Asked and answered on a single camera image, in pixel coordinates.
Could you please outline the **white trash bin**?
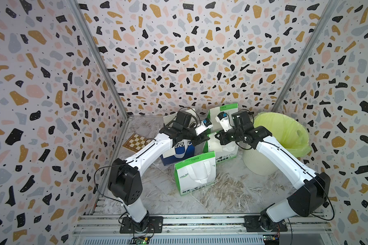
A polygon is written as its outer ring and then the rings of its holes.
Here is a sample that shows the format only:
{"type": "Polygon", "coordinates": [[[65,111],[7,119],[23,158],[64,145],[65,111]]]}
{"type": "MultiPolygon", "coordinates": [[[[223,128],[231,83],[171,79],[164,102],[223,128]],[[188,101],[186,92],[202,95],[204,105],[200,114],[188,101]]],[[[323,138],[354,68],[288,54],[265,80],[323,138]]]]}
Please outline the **white trash bin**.
{"type": "Polygon", "coordinates": [[[272,175],[278,170],[265,155],[254,149],[243,151],[243,162],[250,171],[261,176],[272,175]]]}

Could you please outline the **green white bag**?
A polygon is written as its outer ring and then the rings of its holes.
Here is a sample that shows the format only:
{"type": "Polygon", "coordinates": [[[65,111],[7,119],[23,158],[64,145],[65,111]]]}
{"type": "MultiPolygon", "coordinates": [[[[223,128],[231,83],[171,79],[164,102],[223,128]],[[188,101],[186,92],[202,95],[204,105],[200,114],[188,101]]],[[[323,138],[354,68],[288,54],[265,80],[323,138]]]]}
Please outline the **green white bag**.
{"type": "MultiPolygon", "coordinates": [[[[216,134],[215,132],[208,134],[208,137],[215,136],[215,134],[216,134]]],[[[215,152],[215,159],[217,164],[237,157],[238,146],[234,142],[222,146],[222,149],[223,149],[222,152],[215,152]]],[[[205,142],[202,152],[208,153],[208,142],[205,142]]]]}
{"type": "MultiPolygon", "coordinates": [[[[233,126],[233,119],[232,119],[232,114],[238,112],[238,103],[234,103],[234,104],[229,104],[229,105],[224,105],[224,106],[219,106],[221,112],[226,112],[229,117],[230,117],[230,124],[231,126],[233,126]]],[[[211,133],[211,129],[208,129],[206,131],[208,134],[211,133]]]]}
{"type": "Polygon", "coordinates": [[[215,152],[203,153],[175,164],[174,177],[181,196],[214,184],[215,152]]]}

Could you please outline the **blue white bag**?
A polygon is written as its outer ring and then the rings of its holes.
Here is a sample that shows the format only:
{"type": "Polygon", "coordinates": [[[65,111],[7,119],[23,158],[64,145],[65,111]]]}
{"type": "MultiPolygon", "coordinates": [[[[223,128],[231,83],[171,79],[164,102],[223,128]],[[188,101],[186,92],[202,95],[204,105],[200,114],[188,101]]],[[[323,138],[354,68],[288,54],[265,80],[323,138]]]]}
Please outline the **blue white bag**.
{"type": "Polygon", "coordinates": [[[160,158],[164,166],[176,165],[177,169],[205,160],[209,153],[195,156],[195,147],[190,140],[182,140],[163,153],[160,158]]]}
{"type": "MultiPolygon", "coordinates": [[[[185,107],[185,108],[181,108],[179,111],[184,111],[184,112],[188,112],[190,114],[192,114],[192,119],[190,120],[190,126],[191,125],[198,125],[199,123],[199,117],[196,113],[196,111],[193,109],[193,108],[190,108],[190,107],[185,107]]],[[[164,116],[163,117],[163,122],[164,122],[164,125],[168,125],[169,122],[173,121],[174,119],[176,119],[176,116],[177,116],[177,112],[174,112],[173,114],[171,115],[167,115],[167,116],[164,116]]]]}

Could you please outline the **left corner aluminium post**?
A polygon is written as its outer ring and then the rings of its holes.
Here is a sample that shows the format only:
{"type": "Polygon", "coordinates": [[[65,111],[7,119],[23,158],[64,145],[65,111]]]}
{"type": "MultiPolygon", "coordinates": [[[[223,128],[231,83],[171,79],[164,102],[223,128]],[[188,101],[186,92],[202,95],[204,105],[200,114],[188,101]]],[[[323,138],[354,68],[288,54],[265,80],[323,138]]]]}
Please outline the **left corner aluminium post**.
{"type": "Polygon", "coordinates": [[[109,72],[107,70],[107,67],[100,55],[98,46],[95,44],[94,40],[93,40],[93,36],[91,34],[91,31],[87,25],[87,21],[85,20],[85,18],[83,17],[83,14],[81,12],[81,9],[79,7],[79,4],[76,0],[68,0],[68,5],[69,8],[71,10],[71,12],[74,15],[74,19],[77,22],[80,31],[83,33],[84,38],[86,43],[88,44],[90,51],[93,55],[93,57],[96,60],[96,64],[99,67],[103,78],[105,80],[105,82],[107,83],[107,86],[112,94],[112,97],[118,107],[118,111],[119,113],[123,116],[124,120],[127,121],[129,119],[129,116],[127,114],[127,112],[125,111],[124,105],[119,97],[119,94],[116,90],[115,85],[113,84],[112,78],[109,75],[109,72]]]}

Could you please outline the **yellow-green bin liner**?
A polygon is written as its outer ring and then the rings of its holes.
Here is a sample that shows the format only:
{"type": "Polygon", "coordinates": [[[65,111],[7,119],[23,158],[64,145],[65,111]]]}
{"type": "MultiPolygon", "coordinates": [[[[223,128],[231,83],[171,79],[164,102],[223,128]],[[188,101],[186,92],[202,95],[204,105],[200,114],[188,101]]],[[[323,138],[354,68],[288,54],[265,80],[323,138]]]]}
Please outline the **yellow-green bin liner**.
{"type": "Polygon", "coordinates": [[[254,127],[264,126],[293,156],[304,157],[311,151],[306,128],[293,118],[275,112],[259,113],[254,127]]]}

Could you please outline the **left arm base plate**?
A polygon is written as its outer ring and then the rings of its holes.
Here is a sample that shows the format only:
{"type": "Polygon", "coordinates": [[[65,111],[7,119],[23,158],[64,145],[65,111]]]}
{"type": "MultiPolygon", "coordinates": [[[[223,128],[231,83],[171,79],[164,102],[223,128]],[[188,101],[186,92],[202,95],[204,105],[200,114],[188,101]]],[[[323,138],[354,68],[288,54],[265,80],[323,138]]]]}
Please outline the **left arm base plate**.
{"type": "Polygon", "coordinates": [[[130,217],[124,217],[121,220],[120,234],[162,233],[163,223],[162,216],[150,216],[139,224],[130,217]]]}

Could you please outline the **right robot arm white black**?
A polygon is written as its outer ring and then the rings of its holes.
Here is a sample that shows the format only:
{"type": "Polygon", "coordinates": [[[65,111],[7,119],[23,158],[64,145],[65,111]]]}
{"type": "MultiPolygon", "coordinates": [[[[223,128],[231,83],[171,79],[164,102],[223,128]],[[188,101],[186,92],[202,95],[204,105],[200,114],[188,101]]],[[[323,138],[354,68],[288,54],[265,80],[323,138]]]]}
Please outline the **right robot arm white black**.
{"type": "Polygon", "coordinates": [[[287,199],[272,204],[260,213],[258,225],[264,231],[272,231],[278,223],[294,216],[308,217],[330,199],[331,179],[326,173],[318,174],[289,153],[264,126],[255,127],[247,111],[229,116],[220,112],[215,117],[222,130],[215,138],[222,146],[229,143],[248,144],[251,149],[267,157],[295,188],[287,199]]]}

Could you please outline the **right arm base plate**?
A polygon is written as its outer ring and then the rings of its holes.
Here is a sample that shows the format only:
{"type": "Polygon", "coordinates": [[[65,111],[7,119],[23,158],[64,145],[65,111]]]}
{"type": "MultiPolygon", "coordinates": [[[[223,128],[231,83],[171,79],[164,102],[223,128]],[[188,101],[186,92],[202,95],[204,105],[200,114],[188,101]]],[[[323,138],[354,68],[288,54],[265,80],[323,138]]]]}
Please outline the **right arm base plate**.
{"type": "Polygon", "coordinates": [[[247,232],[286,232],[288,228],[284,221],[273,222],[265,215],[246,215],[244,216],[244,227],[247,232]]]}

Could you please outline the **front blue white bag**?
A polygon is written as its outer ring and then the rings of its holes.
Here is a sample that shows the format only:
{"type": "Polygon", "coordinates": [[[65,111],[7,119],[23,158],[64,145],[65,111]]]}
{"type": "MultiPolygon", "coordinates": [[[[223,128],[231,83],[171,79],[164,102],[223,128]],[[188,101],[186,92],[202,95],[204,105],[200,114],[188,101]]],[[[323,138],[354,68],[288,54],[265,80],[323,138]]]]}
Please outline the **front blue white bag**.
{"type": "Polygon", "coordinates": [[[176,165],[177,169],[205,160],[209,153],[195,156],[195,147],[190,140],[182,140],[163,153],[160,158],[164,166],[176,165]]]}

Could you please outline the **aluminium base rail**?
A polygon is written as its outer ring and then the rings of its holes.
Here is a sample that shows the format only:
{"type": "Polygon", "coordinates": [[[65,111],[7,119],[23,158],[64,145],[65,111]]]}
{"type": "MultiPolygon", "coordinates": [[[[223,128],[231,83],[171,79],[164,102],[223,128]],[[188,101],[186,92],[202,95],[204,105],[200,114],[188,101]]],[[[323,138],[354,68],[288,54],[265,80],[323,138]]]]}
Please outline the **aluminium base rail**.
{"type": "Polygon", "coordinates": [[[247,232],[244,216],[255,214],[157,214],[162,233],[120,234],[124,215],[80,218],[70,245],[336,245],[331,226],[315,217],[291,217],[286,232],[247,232]]]}

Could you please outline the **corner aluminium post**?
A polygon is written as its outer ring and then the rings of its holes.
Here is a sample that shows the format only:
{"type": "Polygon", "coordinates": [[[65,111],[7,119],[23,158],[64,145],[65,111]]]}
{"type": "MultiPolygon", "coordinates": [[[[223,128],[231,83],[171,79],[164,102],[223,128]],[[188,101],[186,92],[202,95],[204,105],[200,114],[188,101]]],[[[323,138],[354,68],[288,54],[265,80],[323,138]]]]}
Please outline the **corner aluminium post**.
{"type": "Polygon", "coordinates": [[[314,29],[312,35],[310,36],[307,44],[305,45],[302,54],[300,55],[300,57],[298,58],[296,64],[294,65],[293,70],[292,70],[292,72],[290,73],[290,75],[287,79],[287,82],[285,83],[285,85],[281,89],[281,93],[278,96],[277,101],[275,102],[275,104],[272,108],[272,112],[277,112],[279,107],[282,105],[285,96],[289,93],[289,89],[293,85],[297,75],[299,74],[299,72],[301,70],[301,67],[303,66],[303,64],[305,63],[307,58],[310,56],[311,50],[315,46],[319,36],[321,35],[322,31],[324,30],[328,20],[331,18],[331,16],[332,16],[333,12],[335,11],[337,5],[338,5],[337,0],[329,0],[327,2],[327,5],[326,5],[326,7],[325,7],[325,9],[324,9],[324,11],[321,15],[320,20],[318,21],[317,25],[315,26],[315,29],[314,29]]]}
{"type": "Polygon", "coordinates": [[[91,34],[91,31],[87,25],[87,21],[85,20],[85,18],[83,17],[83,14],[81,12],[81,9],[79,7],[79,4],[76,0],[68,0],[68,5],[69,8],[71,10],[71,12],[74,15],[74,19],[77,22],[80,31],[83,33],[84,38],[86,43],[88,44],[90,51],[93,55],[93,57],[96,60],[96,64],[99,67],[103,78],[105,80],[105,82],[107,83],[107,86],[112,94],[112,97],[118,107],[118,111],[119,113],[123,116],[124,120],[127,121],[129,119],[129,116],[127,114],[127,112],[125,111],[124,105],[119,97],[119,94],[116,90],[115,85],[113,84],[112,78],[109,75],[109,72],[107,70],[107,67],[100,55],[98,46],[95,44],[94,40],[93,40],[93,36],[91,34]]]}

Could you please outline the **wooden chessboard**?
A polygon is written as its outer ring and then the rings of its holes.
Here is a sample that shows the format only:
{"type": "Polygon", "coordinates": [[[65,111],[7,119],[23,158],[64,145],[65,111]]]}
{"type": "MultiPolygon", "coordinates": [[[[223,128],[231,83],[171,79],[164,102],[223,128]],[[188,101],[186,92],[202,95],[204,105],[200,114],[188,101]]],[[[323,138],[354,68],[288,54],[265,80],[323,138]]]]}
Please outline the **wooden chessboard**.
{"type": "Polygon", "coordinates": [[[133,153],[137,153],[145,148],[154,139],[146,138],[137,133],[132,134],[122,145],[123,148],[133,153]]]}

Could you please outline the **back blue white bag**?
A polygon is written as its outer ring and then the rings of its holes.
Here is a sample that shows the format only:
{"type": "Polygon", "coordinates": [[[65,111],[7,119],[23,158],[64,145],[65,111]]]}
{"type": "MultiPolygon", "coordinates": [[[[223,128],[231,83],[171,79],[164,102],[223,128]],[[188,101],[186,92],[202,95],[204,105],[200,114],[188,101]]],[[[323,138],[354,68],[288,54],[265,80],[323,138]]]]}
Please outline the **back blue white bag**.
{"type": "MultiPolygon", "coordinates": [[[[184,111],[184,112],[188,112],[190,114],[192,114],[192,119],[190,120],[190,126],[191,125],[198,125],[199,123],[199,117],[196,113],[196,111],[193,109],[193,108],[190,108],[190,107],[185,107],[185,108],[181,108],[179,111],[184,111]]],[[[177,112],[174,112],[173,114],[171,115],[167,115],[167,116],[164,116],[163,117],[163,122],[164,122],[164,125],[168,125],[169,122],[173,121],[174,119],[176,119],[176,116],[177,116],[177,112]]]]}

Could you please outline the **right corner aluminium post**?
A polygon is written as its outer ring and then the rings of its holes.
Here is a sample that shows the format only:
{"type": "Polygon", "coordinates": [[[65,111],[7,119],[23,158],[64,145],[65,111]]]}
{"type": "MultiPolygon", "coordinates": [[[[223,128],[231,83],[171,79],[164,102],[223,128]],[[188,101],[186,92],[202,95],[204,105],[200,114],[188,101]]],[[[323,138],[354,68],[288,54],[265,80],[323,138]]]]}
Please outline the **right corner aluminium post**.
{"type": "Polygon", "coordinates": [[[305,63],[307,58],[310,56],[311,50],[315,46],[319,36],[321,35],[322,31],[324,30],[328,20],[331,18],[331,16],[332,16],[333,12],[335,11],[337,5],[338,5],[337,0],[329,0],[327,2],[327,5],[326,5],[326,7],[325,7],[325,9],[324,9],[324,11],[321,15],[320,20],[318,21],[317,25],[315,26],[315,29],[314,29],[312,35],[310,36],[307,44],[305,45],[302,54],[300,55],[300,57],[298,58],[296,64],[294,65],[293,70],[292,70],[292,72],[290,73],[290,75],[287,79],[287,82],[285,83],[285,85],[281,89],[281,93],[278,96],[277,101],[275,102],[275,104],[272,108],[272,112],[277,112],[279,107],[282,105],[285,96],[289,93],[289,89],[293,85],[297,75],[299,74],[299,72],[301,70],[301,67],[303,66],[303,64],[305,63]]]}

